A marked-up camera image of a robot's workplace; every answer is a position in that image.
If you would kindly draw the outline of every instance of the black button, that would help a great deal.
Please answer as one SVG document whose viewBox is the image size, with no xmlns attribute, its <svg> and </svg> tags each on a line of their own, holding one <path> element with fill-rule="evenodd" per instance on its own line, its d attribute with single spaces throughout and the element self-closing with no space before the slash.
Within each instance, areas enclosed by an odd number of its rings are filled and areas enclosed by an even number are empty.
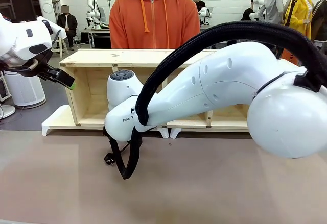
<svg viewBox="0 0 327 224">
<path fill-rule="evenodd" d="M 27 37 L 33 37 L 33 32 L 31 29 L 26 29 Z"/>
<path fill-rule="evenodd" d="M 128 72 L 125 71 L 125 70 L 120 70 L 120 71 L 116 72 L 116 75 L 117 75 L 117 76 L 125 76 L 125 75 L 127 75 L 127 74 L 128 74 Z"/>
<path fill-rule="evenodd" d="M 38 44 L 29 48 L 30 52 L 33 54 L 40 54 L 46 51 L 48 48 L 44 44 Z"/>
<path fill-rule="evenodd" d="M 133 73 L 129 72 L 127 75 L 123 76 L 124 80 L 127 80 L 129 78 L 133 77 Z"/>
</svg>

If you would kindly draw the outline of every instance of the table surface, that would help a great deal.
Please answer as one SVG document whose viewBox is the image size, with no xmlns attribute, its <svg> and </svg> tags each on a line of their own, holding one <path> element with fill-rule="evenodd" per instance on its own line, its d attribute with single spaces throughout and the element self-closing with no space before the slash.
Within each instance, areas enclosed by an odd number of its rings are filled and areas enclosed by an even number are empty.
<svg viewBox="0 0 327 224">
<path fill-rule="evenodd" d="M 157 67 L 172 49 L 79 49 L 60 62 L 62 67 Z M 204 50 L 187 60 L 185 68 L 214 53 Z"/>
<path fill-rule="evenodd" d="M 206 29 L 209 29 L 211 27 L 214 27 L 214 25 L 201 25 L 200 30 L 206 30 Z"/>
<path fill-rule="evenodd" d="M 110 29 L 85 29 L 81 33 L 110 33 Z"/>
</svg>

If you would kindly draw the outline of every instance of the zipper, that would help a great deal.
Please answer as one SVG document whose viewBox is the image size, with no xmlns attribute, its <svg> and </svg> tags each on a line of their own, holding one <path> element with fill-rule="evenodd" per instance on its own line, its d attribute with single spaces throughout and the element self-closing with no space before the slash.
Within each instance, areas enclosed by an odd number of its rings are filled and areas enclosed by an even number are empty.
<svg viewBox="0 0 327 224">
<path fill-rule="evenodd" d="M 156 49 L 155 19 L 154 19 L 154 0 L 151 0 L 151 12 L 152 12 L 153 48 Z"/>
</svg>

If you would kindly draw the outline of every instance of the yellow jacket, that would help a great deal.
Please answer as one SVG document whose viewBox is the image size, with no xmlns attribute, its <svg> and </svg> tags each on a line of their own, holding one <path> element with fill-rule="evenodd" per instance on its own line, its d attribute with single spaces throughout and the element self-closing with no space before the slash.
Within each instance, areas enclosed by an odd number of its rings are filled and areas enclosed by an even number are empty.
<svg viewBox="0 0 327 224">
<path fill-rule="evenodd" d="M 285 23 L 287 22 L 289 13 L 291 10 L 291 4 L 289 4 L 286 15 L 285 15 Z M 298 30 L 307 38 L 311 39 L 311 24 L 304 24 L 303 20 L 308 17 L 309 7 L 307 5 L 306 0 L 297 0 L 295 3 L 293 13 L 291 16 L 290 27 Z M 310 13 L 309 19 L 312 19 L 312 11 Z"/>
</svg>

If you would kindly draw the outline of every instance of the wooden box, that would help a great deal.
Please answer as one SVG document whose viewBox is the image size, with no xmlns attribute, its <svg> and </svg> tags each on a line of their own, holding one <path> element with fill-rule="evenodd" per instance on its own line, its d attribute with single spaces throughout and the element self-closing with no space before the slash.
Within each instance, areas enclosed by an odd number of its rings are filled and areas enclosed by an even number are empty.
<svg viewBox="0 0 327 224">
<path fill-rule="evenodd" d="M 144 83 L 158 64 L 171 52 L 171 50 L 157 49 L 80 49 L 61 61 L 61 69 L 76 79 L 74 90 L 67 89 L 75 124 L 82 127 L 103 126 L 104 118 L 108 113 L 107 80 L 111 73 L 119 69 L 130 69 Z M 204 50 L 189 59 L 164 81 L 158 92 L 184 68 L 213 52 Z M 245 132 L 247 110 L 246 105 L 231 106 L 172 121 L 164 126 L 188 131 Z"/>
</svg>

